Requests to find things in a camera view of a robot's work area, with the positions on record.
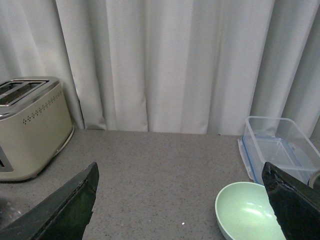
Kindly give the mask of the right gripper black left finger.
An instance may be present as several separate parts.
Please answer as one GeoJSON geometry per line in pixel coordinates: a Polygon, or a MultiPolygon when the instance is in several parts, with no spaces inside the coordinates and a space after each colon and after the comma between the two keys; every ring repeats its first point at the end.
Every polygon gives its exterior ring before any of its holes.
{"type": "Polygon", "coordinates": [[[81,240],[99,183],[96,162],[0,231],[2,240],[81,240]]]}

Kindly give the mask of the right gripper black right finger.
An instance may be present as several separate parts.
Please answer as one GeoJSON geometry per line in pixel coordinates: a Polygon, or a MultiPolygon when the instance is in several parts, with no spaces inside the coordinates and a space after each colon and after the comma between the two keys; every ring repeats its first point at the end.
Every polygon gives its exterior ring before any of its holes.
{"type": "Polygon", "coordinates": [[[287,240],[320,238],[320,192],[271,162],[265,162],[262,181],[276,220],[287,240]]]}

